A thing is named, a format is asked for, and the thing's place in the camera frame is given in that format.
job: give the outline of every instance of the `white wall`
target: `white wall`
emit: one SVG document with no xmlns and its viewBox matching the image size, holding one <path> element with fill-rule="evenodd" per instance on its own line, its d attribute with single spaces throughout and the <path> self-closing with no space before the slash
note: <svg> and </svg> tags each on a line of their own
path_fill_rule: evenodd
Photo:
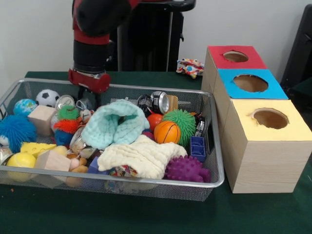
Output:
<svg viewBox="0 0 312 234">
<path fill-rule="evenodd" d="M 197 0 L 184 13 L 180 58 L 204 61 L 208 44 L 253 45 L 281 79 L 311 0 Z M 72 65 L 72 0 L 0 0 L 0 92 L 27 71 Z"/>
</svg>

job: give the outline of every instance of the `orange basketball toy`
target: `orange basketball toy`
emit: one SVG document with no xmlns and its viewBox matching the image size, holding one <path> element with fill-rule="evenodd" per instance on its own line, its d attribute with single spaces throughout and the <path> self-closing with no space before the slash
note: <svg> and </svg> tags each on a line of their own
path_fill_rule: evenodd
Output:
<svg viewBox="0 0 312 234">
<path fill-rule="evenodd" d="M 154 138 L 158 144 L 169 142 L 178 144 L 181 138 L 181 130 L 174 122 L 163 121 L 155 127 Z"/>
</svg>

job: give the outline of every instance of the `mint green knit cloth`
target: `mint green knit cloth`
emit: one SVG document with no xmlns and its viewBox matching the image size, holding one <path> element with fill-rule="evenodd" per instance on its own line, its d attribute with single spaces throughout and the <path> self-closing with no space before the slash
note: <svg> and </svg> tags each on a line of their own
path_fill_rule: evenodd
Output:
<svg viewBox="0 0 312 234">
<path fill-rule="evenodd" d="M 118 124 L 121 117 L 124 117 L 124 121 Z M 87 145 L 104 150 L 113 143 L 131 144 L 149 127 L 139 107 L 120 99 L 98 108 L 83 129 L 81 137 Z"/>
</svg>

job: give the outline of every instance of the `red box top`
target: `red box top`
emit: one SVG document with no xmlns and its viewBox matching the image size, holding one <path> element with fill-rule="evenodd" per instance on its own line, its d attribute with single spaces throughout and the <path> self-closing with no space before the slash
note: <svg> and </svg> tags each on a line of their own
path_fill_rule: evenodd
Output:
<svg viewBox="0 0 312 234">
<path fill-rule="evenodd" d="M 267 69 L 252 46 L 208 46 L 218 69 Z"/>
</svg>

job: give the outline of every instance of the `green spiky ball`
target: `green spiky ball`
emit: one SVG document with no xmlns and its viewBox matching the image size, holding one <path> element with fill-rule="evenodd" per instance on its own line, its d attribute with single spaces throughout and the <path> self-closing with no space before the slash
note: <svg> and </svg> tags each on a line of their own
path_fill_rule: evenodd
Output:
<svg viewBox="0 0 312 234">
<path fill-rule="evenodd" d="M 77 119 L 79 116 L 79 111 L 75 106 L 63 106 L 61 109 L 58 110 L 58 119 Z"/>
<path fill-rule="evenodd" d="M 165 114 L 162 121 L 172 121 L 179 126 L 181 130 L 179 145 L 187 147 L 191 136 L 193 136 L 196 131 L 195 117 L 187 111 L 174 110 Z"/>
</svg>

